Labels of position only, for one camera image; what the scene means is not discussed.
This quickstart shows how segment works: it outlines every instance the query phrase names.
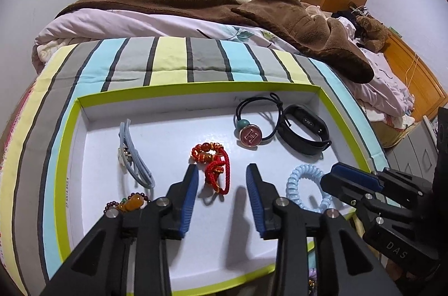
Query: green bead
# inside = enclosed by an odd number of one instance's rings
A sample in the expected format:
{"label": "green bead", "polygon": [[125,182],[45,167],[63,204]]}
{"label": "green bead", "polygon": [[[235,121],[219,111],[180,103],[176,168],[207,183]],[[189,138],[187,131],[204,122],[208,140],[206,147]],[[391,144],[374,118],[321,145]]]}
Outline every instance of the green bead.
{"label": "green bead", "polygon": [[238,120],[238,122],[237,122],[237,130],[240,131],[240,130],[246,128],[248,125],[250,125],[249,120],[246,120],[246,119]]}

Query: light blue stripe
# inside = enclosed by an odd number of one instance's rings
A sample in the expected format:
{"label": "light blue stripe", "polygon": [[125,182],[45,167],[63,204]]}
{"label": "light blue stripe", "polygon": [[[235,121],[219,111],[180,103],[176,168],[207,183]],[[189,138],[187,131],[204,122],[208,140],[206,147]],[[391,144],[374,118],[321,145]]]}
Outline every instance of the light blue stripe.
{"label": "light blue stripe", "polygon": [[53,144],[46,173],[45,194],[43,199],[43,249],[46,270],[50,278],[53,277],[62,264],[57,245],[54,215],[55,172],[62,132],[66,126],[73,102],[78,97],[101,92],[102,85],[109,73],[110,66],[115,59],[118,49],[122,46],[124,41],[124,38],[104,40],[93,53],[79,77],[73,95],[70,98],[69,105],[67,106],[67,110],[63,114],[62,122]]}
{"label": "light blue stripe", "polygon": [[366,116],[362,112],[358,103],[353,96],[347,90],[346,86],[340,81],[340,79],[334,74],[334,72],[325,63],[319,62],[315,59],[310,59],[314,66],[320,71],[320,73],[326,78],[326,81],[335,92],[336,96],[341,100],[342,105],[346,108],[350,117],[353,120],[356,128],[359,131],[367,150],[372,157],[373,164],[377,171],[382,171],[384,167],[388,167],[388,162],[372,127],[367,122]]}
{"label": "light blue stripe", "polygon": [[235,81],[263,81],[260,70],[244,44],[221,41]]}

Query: brown stuffed animal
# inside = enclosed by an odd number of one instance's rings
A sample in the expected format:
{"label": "brown stuffed animal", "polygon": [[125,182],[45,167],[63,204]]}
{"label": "brown stuffed animal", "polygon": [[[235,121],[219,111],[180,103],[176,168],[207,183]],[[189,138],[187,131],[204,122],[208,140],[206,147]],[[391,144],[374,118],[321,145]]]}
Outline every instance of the brown stuffed animal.
{"label": "brown stuffed animal", "polygon": [[378,53],[388,39],[390,32],[377,19],[361,16],[356,22],[364,28],[364,46],[371,52]]}

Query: red braided bracelet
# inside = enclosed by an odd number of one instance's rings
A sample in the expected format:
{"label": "red braided bracelet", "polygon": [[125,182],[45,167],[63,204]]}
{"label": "red braided bracelet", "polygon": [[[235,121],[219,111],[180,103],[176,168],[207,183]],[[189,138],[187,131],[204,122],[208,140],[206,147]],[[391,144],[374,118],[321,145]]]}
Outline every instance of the red braided bracelet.
{"label": "red braided bracelet", "polygon": [[[228,194],[230,188],[230,161],[224,147],[219,143],[198,144],[191,150],[191,156],[198,163],[208,163],[205,168],[205,183],[208,183],[220,194]],[[225,189],[219,187],[218,176],[224,172],[225,166]]]}

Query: striped bedsheet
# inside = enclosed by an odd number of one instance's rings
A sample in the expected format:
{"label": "striped bedsheet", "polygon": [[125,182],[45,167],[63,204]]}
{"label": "striped bedsheet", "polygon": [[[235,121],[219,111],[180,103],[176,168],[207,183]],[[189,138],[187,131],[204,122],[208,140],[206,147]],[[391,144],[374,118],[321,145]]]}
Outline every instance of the striped bedsheet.
{"label": "striped bedsheet", "polygon": [[363,111],[324,63],[299,54],[200,38],[123,38],[62,47],[23,107],[0,177],[1,259],[24,294],[38,295],[60,265],[54,172],[62,130],[77,97],[146,85],[212,81],[314,84],[324,89],[371,170],[387,161]]}

